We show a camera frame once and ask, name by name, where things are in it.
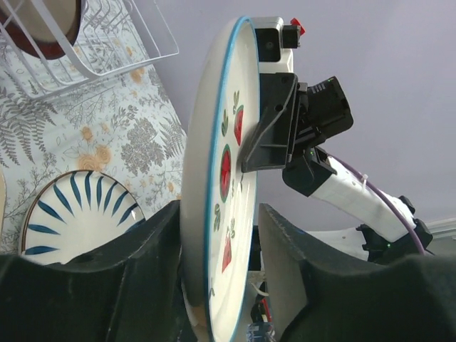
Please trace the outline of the red rimmed beige plate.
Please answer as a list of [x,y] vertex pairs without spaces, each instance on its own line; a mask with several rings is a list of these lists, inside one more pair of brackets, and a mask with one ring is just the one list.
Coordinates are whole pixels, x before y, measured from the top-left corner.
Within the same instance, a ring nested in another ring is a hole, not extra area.
[[[74,45],[81,27],[84,1],[44,1],[44,6],[62,30],[70,45]],[[31,1],[2,1],[1,24],[13,42],[23,52],[47,60],[65,55],[64,50],[51,32],[46,20]]]

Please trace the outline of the watermelon pattern plate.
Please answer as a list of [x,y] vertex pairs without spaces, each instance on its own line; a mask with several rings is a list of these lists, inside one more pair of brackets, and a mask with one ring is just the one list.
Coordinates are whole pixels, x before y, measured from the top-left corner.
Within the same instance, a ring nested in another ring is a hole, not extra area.
[[199,341],[233,341],[249,268],[257,174],[240,154],[259,122],[252,20],[214,37],[199,81],[182,171],[182,290]]

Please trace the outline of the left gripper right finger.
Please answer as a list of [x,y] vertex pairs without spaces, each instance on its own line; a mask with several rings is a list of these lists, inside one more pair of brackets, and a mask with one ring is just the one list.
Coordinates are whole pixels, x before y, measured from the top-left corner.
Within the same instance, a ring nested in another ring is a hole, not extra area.
[[280,341],[453,341],[455,258],[412,255],[388,266],[301,231],[268,204],[259,238]]

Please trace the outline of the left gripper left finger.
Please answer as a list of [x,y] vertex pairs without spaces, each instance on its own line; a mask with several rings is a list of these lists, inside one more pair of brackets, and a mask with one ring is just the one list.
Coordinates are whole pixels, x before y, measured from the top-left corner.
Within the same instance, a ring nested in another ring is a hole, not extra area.
[[166,341],[180,255],[180,203],[66,264],[1,256],[3,341]]

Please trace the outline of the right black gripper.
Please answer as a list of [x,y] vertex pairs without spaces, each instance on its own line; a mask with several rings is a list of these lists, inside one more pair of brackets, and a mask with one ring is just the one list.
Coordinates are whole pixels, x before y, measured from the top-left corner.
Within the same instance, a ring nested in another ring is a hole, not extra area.
[[261,73],[259,122],[242,148],[243,173],[283,169],[304,152],[353,126],[337,77],[308,86],[294,73]]

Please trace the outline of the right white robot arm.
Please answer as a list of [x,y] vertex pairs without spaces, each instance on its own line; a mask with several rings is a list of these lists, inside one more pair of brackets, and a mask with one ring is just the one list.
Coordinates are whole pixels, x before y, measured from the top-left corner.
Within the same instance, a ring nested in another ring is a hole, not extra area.
[[259,90],[259,123],[242,149],[242,172],[280,169],[291,189],[358,219],[358,227],[317,234],[347,254],[389,264],[426,253],[432,235],[410,200],[384,193],[322,148],[353,125],[337,78],[309,86],[294,73],[263,73]]

